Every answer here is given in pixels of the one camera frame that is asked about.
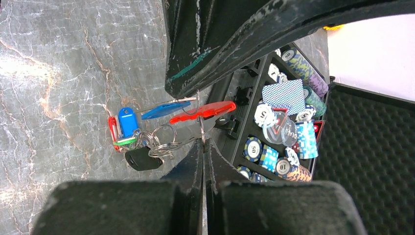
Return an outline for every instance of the key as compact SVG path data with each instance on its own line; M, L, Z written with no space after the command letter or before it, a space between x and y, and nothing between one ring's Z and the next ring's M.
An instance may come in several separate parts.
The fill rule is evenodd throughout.
M142 147L125 153L128 164L137 171L152 170L159 168L163 162L160 158L148 156L150 148Z

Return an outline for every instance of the white surface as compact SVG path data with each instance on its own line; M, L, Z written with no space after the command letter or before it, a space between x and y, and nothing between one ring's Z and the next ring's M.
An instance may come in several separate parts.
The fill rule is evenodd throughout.
M415 14L347 24L328 51L337 82L415 101Z

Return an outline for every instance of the black foam lining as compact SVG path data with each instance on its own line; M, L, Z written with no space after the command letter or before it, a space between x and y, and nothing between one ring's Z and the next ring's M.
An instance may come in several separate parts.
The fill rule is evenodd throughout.
M412 235L415 105L335 85L314 180L341 184L369 235Z

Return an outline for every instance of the yellow object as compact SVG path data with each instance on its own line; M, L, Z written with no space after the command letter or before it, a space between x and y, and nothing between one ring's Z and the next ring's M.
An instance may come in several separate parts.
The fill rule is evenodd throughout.
M333 26L333 27L324 26L323 28L324 28L325 30L336 31L336 30L338 30L338 29L343 28L343 26L344 26L344 24L337 25L337 26Z

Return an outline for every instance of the marble table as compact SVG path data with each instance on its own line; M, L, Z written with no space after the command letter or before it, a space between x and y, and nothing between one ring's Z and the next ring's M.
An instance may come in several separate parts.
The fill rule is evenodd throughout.
M167 40L161 1L64 2L1 1L2 235L29 234L62 182L155 180L189 149L178 150L158 170L137 172L114 151L107 128L108 115L123 106L139 109L171 99L163 88ZM320 58L312 48L316 41L303 41ZM319 43L317 51L326 58L327 44ZM202 102L208 92L201 92Z

